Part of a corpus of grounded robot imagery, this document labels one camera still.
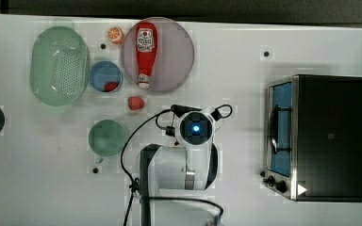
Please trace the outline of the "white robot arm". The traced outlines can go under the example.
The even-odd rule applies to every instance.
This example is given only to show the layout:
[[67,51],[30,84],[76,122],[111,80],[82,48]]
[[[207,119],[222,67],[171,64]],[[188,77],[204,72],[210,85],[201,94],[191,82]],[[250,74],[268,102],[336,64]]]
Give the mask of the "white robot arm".
[[166,134],[172,147],[149,144],[140,151],[141,226],[154,226],[152,201],[161,189],[205,190],[217,177],[218,150],[213,139],[225,118],[219,108],[172,105],[177,118]]

